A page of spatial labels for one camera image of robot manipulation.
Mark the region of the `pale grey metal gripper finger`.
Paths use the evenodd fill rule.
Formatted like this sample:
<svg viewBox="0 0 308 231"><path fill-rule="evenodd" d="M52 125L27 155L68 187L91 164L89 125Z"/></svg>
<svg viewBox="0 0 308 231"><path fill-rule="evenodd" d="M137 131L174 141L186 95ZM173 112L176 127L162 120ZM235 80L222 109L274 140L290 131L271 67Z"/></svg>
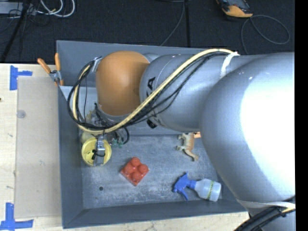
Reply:
<svg viewBox="0 0 308 231"><path fill-rule="evenodd" d="M95 165L103 165L105 157L105 146L103 139L98 139L95 149Z"/></svg>

